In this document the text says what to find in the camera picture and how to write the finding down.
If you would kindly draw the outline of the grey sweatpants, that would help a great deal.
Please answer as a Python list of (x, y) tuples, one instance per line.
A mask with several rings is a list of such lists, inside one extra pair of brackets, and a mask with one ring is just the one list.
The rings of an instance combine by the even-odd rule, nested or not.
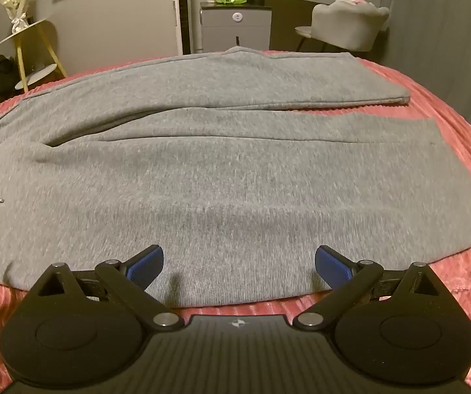
[(0, 284), (163, 248), (178, 307), (305, 295), (328, 245), (389, 269), (471, 247), (471, 174), (348, 54), (151, 60), (0, 115)]

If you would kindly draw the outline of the black bag on floor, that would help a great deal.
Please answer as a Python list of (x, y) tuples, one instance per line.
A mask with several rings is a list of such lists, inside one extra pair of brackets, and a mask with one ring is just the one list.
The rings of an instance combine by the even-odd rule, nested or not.
[(0, 102), (19, 94), (14, 89), (19, 81), (20, 75), (14, 59), (0, 54)]

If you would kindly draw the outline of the yellow side table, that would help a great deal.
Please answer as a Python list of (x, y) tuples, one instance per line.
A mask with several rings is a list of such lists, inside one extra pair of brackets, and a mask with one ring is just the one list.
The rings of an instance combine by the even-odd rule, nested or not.
[(0, 46), (10, 43), (14, 49), (19, 81), (16, 92), (27, 93), (48, 78), (66, 78), (67, 72), (55, 50), (56, 33), (48, 19), (33, 21), (25, 29), (10, 33)]

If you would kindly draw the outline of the wrapped flower bouquet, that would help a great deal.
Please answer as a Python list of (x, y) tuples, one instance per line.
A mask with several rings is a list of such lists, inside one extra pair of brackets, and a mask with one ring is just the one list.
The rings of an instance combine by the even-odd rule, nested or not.
[(11, 22), (11, 34), (17, 34), (29, 27), (29, 3), (30, 0), (0, 0)]

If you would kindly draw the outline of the grey upholstered chair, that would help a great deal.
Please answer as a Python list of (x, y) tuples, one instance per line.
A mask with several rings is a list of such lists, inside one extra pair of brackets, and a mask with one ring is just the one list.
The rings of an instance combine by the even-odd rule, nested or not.
[(352, 53), (368, 53), (390, 13), (389, 8), (376, 7), (365, 0), (334, 0), (330, 5), (316, 5), (311, 24), (295, 28), (301, 37), (296, 51), (313, 39), (323, 43), (322, 51), (332, 45)]

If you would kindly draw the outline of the grey bedside cabinet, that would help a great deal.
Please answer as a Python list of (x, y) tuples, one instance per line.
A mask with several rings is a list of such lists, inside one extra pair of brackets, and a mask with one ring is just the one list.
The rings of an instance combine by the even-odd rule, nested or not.
[(201, 3), (200, 24), (204, 53), (234, 46), (268, 51), (272, 10), (261, 5)]

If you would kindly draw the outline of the green items on cabinet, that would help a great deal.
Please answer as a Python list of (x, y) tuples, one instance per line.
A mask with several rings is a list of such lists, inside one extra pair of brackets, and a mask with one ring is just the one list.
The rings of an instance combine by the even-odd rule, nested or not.
[(214, 0), (216, 5), (244, 5), (246, 0)]

